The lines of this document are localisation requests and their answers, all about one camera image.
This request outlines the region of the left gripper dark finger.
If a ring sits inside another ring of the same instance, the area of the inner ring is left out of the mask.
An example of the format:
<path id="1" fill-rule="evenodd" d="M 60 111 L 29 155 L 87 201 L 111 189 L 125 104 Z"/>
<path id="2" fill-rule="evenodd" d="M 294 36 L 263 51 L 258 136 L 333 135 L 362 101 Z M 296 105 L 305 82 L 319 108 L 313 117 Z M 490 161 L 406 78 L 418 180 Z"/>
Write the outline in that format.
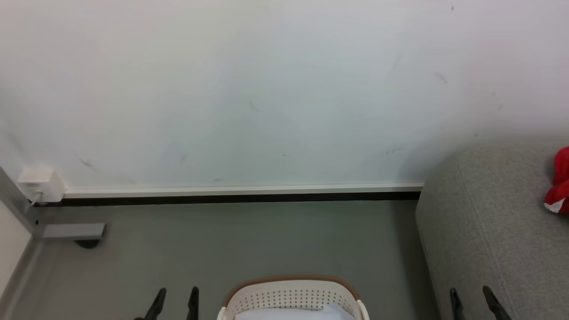
<path id="1" fill-rule="evenodd" d="M 199 319 L 199 288 L 194 286 L 188 300 L 187 320 Z"/>
<path id="2" fill-rule="evenodd" d="M 167 293 L 167 289 L 161 288 L 158 291 L 158 294 L 155 296 L 155 299 L 154 299 L 153 303 L 151 304 L 150 308 L 148 309 L 148 311 L 146 312 L 145 316 L 144 317 L 136 317 L 136 318 L 134 318 L 134 320 L 157 320 L 159 314 L 161 314 L 161 312 L 162 312 L 166 293 Z"/>

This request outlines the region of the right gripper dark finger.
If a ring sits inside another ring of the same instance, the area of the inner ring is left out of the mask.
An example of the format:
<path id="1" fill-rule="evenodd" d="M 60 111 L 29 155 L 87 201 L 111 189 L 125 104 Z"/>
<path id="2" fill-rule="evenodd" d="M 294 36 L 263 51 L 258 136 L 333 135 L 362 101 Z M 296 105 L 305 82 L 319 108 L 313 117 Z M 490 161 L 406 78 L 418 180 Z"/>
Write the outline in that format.
<path id="1" fill-rule="evenodd" d="M 454 320 L 465 320 L 464 312 L 463 312 L 463 304 L 461 302 L 461 298 L 455 288 L 450 289 L 450 301 L 453 310 L 453 319 Z"/>
<path id="2" fill-rule="evenodd" d="M 512 320 L 489 286 L 483 286 L 482 292 L 485 296 L 486 304 L 496 320 Z"/>

